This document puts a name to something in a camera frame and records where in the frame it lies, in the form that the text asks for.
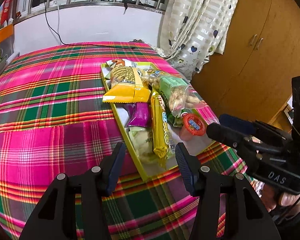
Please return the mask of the person's right hand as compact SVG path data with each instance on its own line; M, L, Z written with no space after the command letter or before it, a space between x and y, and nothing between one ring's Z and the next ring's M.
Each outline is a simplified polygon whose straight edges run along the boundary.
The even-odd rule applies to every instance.
M274 210L277 205L287 207L292 206L300 197L300 194L293 195L287 192L282 193L278 199L275 198L275 188L270 185L264 184L262 189L261 200L265 205L268 212ZM288 216L295 216L300 213L300 200L298 203L292 208Z

